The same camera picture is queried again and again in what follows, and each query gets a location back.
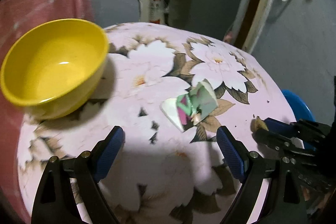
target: metal screw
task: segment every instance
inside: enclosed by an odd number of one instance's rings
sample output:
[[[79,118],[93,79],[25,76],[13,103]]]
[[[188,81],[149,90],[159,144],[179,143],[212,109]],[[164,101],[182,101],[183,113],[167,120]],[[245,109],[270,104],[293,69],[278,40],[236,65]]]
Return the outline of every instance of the metal screw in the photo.
[[[50,162],[55,162],[57,159],[58,159],[57,156],[52,156],[52,157],[49,159],[49,161],[50,161]]]
[[[283,157],[283,158],[282,158],[282,161],[283,161],[284,163],[289,163],[290,160],[289,160],[289,158],[287,158],[287,157]]]
[[[259,154],[256,151],[251,151],[250,156],[255,159],[255,158],[258,158]]]
[[[81,153],[81,157],[82,158],[87,158],[91,155],[91,152],[90,151],[84,151]]]

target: blue gripper pad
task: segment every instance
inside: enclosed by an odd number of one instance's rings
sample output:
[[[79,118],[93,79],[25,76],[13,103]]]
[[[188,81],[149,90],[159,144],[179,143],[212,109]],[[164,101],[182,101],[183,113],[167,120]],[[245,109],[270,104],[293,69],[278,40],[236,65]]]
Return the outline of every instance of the blue gripper pad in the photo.
[[[286,138],[296,137],[297,135],[296,130],[290,124],[286,124],[272,118],[267,118],[264,122],[266,123],[269,131],[282,135]]]
[[[228,133],[230,136],[228,136],[226,131],[228,131],[228,129],[225,126],[218,128],[216,135],[217,143],[233,177],[235,179],[239,179],[240,182],[243,182],[245,179],[244,161],[240,157],[238,151],[235,149],[235,146],[232,144],[232,141],[236,142],[236,140],[229,131]]]
[[[100,157],[96,161],[96,170],[95,173],[93,174],[93,179],[97,183],[107,176],[107,173],[109,172],[125,140],[123,129],[121,127],[114,127],[113,130],[115,128],[116,130],[114,135],[110,138],[110,140],[107,143],[104,143],[104,145],[106,145],[105,149],[103,150]]]

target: brown leaf print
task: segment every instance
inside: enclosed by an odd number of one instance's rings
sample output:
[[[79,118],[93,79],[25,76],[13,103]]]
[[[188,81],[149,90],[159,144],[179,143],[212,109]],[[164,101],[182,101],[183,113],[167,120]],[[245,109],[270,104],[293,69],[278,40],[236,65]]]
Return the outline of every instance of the brown leaf print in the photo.
[[[216,196],[205,195],[194,189],[193,199],[193,209],[201,214],[213,214],[218,213],[221,209],[217,205]]]
[[[147,115],[148,115],[148,113],[146,112],[146,110],[143,107],[141,107],[140,111],[139,111],[139,114],[138,114],[138,117],[147,116]]]
[[[69,118],[70,121],[79,121],[81,118],[81,114],[87,104],[92,104],[92,105],[99,104],[99,106],[102,106],[107,100],[108,99],[88,99],[81,107],[79,107],[74,112],[67,115],[66,117]]]
[[[144,44],[144,45],[148,45],[148,44],[150,44],[150,43],[152,43],[152,42],[154,42],[154,41],[156,41],[157,39],[156,38],[147,38],[147,37],[145,37],[141,42],[140,42],[140,44]]]
[[[161,42],[166,44],[166,48],[171,48],[175,50],[174,54],[179,53],[178,48],[175,47],[166,37],[156,37],[155,40],[161,40]]]
[[[255,75],[253,72],[251,72],[249,69],[246,69],[244,71],[238,71],[241,75],[245,76],[248,79],[253,79],[255,78]]]
[[[159,129],[160,125],[155,122],[155,121],[152,121],[152,127],[151,129],[153,129],[154,131],[157,131]]]
[[[216,175],[222,183],[222,188],[218,189],[216,194],[220,196],[229,196],[235,194],[235,184],[228,167],[226,165],[220,165],[213,166],[212,169],[215,171]]]
[[[220,86],[218,86],[217,88],[214,89],[216,98],[217,99],[222,98],[222,96],[225,93],[225,90],[226,90],[226,86],[225,86],[224,82],[222,82]]]
[[[237,62],[241,63],[246,68],[246,60],[244,57],[239,58],[234,52],[230,52],[230,54],[235,57]]]
[[[190,45],[190,43],[183,43],[182,44],[184,46],[185,52],[187,54],[187,56],[189,56],[192,60],[197,61],[198,63],[203,63],[203,61],[199,58],[197,58],[192,52],[191,50],[193,49],[192,46]]]
[[[200,43],[200,44],[203,44],[203,45],[206,45],[206,46],[209,46],[209,45],[213,44],[212,41],[210,41],[209,39],[207,39],[205,37],[201,37],[200,39],[189,37],[187,39],[187,43]]]
[[[249,92],[249,93],[255,93],[255,92],[258,91],[250,80],[247,80],[245,82],[245,86],[246,86],[247,92]]]
[[[104,31],[105,31],[106,33],[111,33],[111,32],[113,32],[113,31],[115,31],[115,30],[118,30],[119,27],[124,26],[124,25],[125,25],[125,23],[120,23],[120,24],[117,24],[117,25],[113,25],[113,26],[111,26],[110,28],[105,29]]]
[[[192,224],[193,212],[192,206],[189,202],[187,206],[181,205],[175,207],[169,214],[172,218],[182,221],[182,224]]]
[[[53,156],[52,151],[49,149],[43,138],[36,138],[30,142],[29,152],[33,159],[41,161],[48,160]]]
[[[157,195],[146,196],[146,185],[138,184],[138,191],[140,197],[140,206],[137,211],[129,211],[121,205],[117,205],[113,212],[120,224],[138,224],[143,223],[146,219],[151,223],[157,223],[156,216],[152,215],[153,208],[156,207],[157,202],[166,196],[166,193],[159,193]]]
[[[117,51],[117,48],[113,43],[109,44],[109,53],[115,53]]]
[[[215,142],[216,143],[217,142],[217,136],[213,136],[211,138],[208,138],[207,141],[208,142]]]
[[[123,56],[128,57],[127,55],[128,55],[129,50],[126,49],[125,46],[122,46],[122,47],[120,47],[118,50],[115,50],[115,47],[113,47],[113,46],[111,46],[111,45],[112,45],[112,43],[110,43],[110,50],[109,50],[109,53],[121,54],[121,55],[123,55]]]
[[[64,158],[67,154],[62,150],[62,146],[59,145],[57,138],[46,138],[44,139],[51,153],[60,159]]]
[[[223,100],[223,99],[217,99],[217,103],[218,103],[218,107],[209,114],[210,116],[221,115],[235,105],[231,103],[230,101]]]
[[[138,43],[141,43],[143,40],[143,36],[140,34],[137,34],[136,36],[132,37],[133,40],[137,41]]]
[[[267,89],[267,84],[266,81],[264,80],[264,78],[258,73],[258,71],[256,69],[252,70],[254,75],[256,76],[257,80],[260,81],[262,83],[262,85]]]
[[[179,77],[184,64],[185,64],[185,54],[183,54],[183,53],[176,54],[175,57],[174,57],[173,68],[165,76]]]
[[[194,75],[183,75],[183,74],[179,75],[179,78],[186,81],[189,85],[192,84],[193,77],[194,77]]]
[[[228,87],[226,87],[226,90],[229,92],[229,94],[235,98],[238,102],[249,105],[249,101],[248,101],[248,92],[246,91],[246,93],[241,92],[240,90],[235,90],[235,89],[229,89]]]
[[[220,122],[214,116],[207,116],[200,124],[207,130],[213,133],[221,126]]]
[[[44,122],[40,123],[34,130],[36,136],[42,135],[48,128],[45,126]]]
[[[195,61],[195,60],[190,60],[187,61],[184,66],[181,69],[181,74],[183,75],[190,75],[190,71],[193,67],[195,67],[197,64],[199,64],[199,62]]]
[[[208,140],[208,136],[207,136],[207,133],[205,131],[205,127],[201,123],[198,123],[196,125],[196,134],[195,134],[194,138],[191,140],[190,143],[205,142],[207,140]]]
[[[182,224],[192,224],[193,210],[201,214],[213,214],[221,209],[217,205],[215,193],[206,195],[194,188],[194,194],[189,203],[186,206],[175,207],[169,215],[182,221]]]
[[[149,139],[150,144],[156,144],[156,142],[158,141],[158,133],[155,132],[154,135]]]

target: yellow bowl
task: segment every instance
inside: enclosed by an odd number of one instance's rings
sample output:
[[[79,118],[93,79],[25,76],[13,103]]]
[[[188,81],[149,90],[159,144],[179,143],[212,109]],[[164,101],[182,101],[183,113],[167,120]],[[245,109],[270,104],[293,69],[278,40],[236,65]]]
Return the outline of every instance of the yellow bowl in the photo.
[[[65,116],[90,97],[103,73],[108,39],[81,19],[44,23],[11,47],[1,67],[4,96],[36,119]]]

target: pink tablecloth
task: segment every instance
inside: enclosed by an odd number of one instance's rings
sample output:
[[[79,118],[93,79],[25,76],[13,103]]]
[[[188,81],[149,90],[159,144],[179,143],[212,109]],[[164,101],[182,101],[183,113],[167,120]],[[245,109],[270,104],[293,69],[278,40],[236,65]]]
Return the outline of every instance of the pink tablecloth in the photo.
[[[17,170],[29,214],[46,161],[76,157],[121,126],[126,142],[100,182],[121,223],[218,224],[240,187],[223,165],[215,141],[226,125],[248,150],[258,150],[251,120],[291,122],[294,115],[280,89],[249,54],[210,37],[148,23],[106,29],[108,63],[92,98],[67,117],[36,123],[25,116],[17,148]],[[206,78],[219,107],[181,133],[161,112],[167,98]],[[250,221],[263,204],[267,182]],[[73,182],[83,220],[90,222]]]

